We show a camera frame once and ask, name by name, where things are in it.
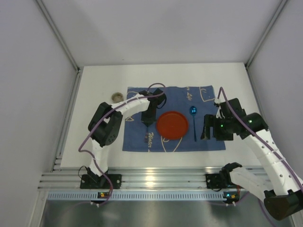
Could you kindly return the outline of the aluminium mounting rail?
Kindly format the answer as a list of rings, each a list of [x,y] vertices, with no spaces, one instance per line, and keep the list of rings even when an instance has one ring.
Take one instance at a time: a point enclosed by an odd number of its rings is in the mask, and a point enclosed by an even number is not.
[[[110,168],[109,174],[122,176],[121,189],[205,189],[206,174],[216,174],[219,167],[204,168]],[[43,173],[38,189],[40,190],[77,190],[80,188],[79,175],[84,170],[64,169]]]

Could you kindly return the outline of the red plate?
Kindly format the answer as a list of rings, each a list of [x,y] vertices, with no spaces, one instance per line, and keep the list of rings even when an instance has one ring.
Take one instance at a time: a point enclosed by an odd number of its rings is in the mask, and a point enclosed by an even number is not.
[[[157,132],[169,140],[178,140],[188,131],[187,118],[177,111],[163,113],[156,121]]]

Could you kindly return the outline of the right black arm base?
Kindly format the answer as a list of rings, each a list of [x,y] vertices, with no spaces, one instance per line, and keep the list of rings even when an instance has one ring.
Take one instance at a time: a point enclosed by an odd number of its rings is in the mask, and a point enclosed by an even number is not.
[[[236,189],[237,186],[231,182],[229,177],[226,177],[222,174],[206,174],[206,187],[207,189],[212,189],[214,191],[220,191],[222,189]]]

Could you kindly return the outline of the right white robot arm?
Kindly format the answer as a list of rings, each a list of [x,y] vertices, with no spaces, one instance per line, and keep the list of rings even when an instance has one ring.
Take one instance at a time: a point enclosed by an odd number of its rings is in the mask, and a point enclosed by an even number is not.
[[[225,102],[215,99],[217,114],[204,116],[202,140],[232,141],[239,136],[253,151],[265,170],[271,186],[233,162],[217,174],[207,174],[207,188],[219,191],[240,187],[263,202],[276,220],[283,220],[303,209],[303,180],[289,166],[276,146],[268,125],[258,113],[246,114],[237,98]]]

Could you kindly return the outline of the iridescent metal fork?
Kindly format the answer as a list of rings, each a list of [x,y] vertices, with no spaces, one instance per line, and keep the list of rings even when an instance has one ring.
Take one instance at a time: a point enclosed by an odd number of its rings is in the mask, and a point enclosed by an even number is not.
[[[149,127],[146,127],[146,134],[144,137],[144,142],[149,143]]]

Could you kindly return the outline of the blue cloth placemat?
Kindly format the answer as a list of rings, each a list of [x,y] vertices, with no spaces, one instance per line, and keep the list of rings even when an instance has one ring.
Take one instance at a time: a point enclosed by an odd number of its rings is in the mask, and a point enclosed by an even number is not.
[[[141,122],[141,114],[137,113],[125,121],[123,151],[130,152],[190,152],[225,150],[223,141],[201,140],[206,114],[215,115],[217,107],[214,105],[215,94],[212,86],[206,87],[167,87],[165,91],[166,104],[156,110],[156,119],[168,111],[177,111],[188,120],[188,131],[178,140],[169,140],[162,137],[156,129],[154,122],[149,126],[149,143],[144,142],[146,126]],[[190,107],[195,106],[196,138],[194,141],[193,118],[190,115]]]

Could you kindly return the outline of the blue metal spoon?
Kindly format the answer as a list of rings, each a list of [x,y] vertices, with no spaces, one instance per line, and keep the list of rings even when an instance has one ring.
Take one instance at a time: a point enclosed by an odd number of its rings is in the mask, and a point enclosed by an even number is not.
[[[195,106],[191,106],[190,107],[190,115],[193,118],[193,127],[194,127],[194,141],[197,142],[197,138],[196,138],[196,123],[195,123],[195,116],[197,113],[197,109]]]

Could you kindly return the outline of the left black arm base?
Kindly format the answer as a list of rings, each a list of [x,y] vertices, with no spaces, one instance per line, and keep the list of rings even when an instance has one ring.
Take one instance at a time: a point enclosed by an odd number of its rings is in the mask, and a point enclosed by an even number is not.
[[[112,182],[113,189],[120,189],[122,184],[122,175],[120,174],[108,174],[107,175]],[[89,174],[82,175],[81,189],[110,189],[110,183],[104,176],[93,176]]]

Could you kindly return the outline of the small speckled ceramic cup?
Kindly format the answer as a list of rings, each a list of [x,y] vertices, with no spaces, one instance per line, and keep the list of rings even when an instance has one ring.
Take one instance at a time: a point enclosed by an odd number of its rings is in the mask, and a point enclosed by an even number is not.
[[[124,101],[124,96],[122,93],[120,92],[115,92],[112,96],[111,96],[111,99],[113,101],[113,103],[119,103],[119,102],[122,102]]]

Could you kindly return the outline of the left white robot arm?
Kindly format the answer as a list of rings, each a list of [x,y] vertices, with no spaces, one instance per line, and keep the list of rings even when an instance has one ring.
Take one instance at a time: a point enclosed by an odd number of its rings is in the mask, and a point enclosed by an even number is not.
[[[105,154],[102,157],[106,157],[108,154],[107,147],[117,139],[123,120],[134,114],[141,113],[141,122],[146,127],[149,127],[156,122],[158,105],[165,103],[166,100],[165,91],[157,88],[152,93],[149,90],[143,90],[133,97],[116,104],[101,103],[88,125],[89,134],[78,148],[80,153],[87,152],[91,156],[88,174],[102,177],[108,169],[107,166],[105,170],[101,169],[101,165],[106,165],[107,161],[97,159],[98,155],[95,155],[92,151],[83,149],[89,139],[92,139],[99,145],[100,148],[97,154],[104,151]]]

